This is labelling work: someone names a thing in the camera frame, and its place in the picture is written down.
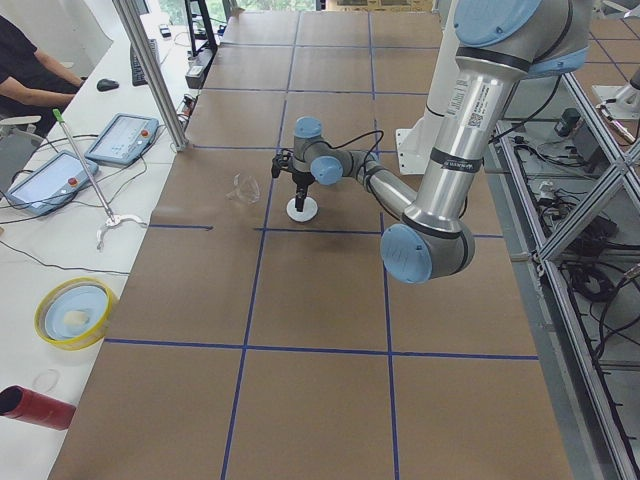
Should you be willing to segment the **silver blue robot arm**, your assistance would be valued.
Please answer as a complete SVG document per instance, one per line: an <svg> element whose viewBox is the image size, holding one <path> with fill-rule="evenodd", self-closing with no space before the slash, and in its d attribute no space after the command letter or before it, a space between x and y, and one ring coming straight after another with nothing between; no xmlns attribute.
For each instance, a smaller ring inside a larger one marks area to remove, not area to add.
<svg viewBox="0 0 640 480"><path fill-rule="evenodd" d="M332 147L322 124L301 117L288 165L295 180L333 185L353 178L398 218L382 235L385 269L409 284L454 275L475 241L460 212L483 164L509 93L525 78L579 69L588 51L590 1L461 1L450 17L458 74L418 190L372 153Z"/></svg>

